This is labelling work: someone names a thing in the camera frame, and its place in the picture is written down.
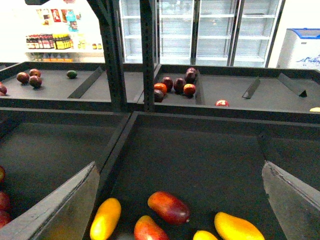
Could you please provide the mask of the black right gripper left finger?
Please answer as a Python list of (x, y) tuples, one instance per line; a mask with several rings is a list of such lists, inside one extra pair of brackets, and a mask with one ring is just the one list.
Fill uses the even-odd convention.
[(0, 230), (2, 240), (81, 240), (98, 191), (93, 161)]

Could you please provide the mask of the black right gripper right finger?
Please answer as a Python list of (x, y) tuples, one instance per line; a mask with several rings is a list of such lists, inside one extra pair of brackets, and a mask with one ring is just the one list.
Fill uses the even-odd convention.
[(320, 238), (320, 191), (266, 161), (263, 187), (277, 221), (288, 240)]

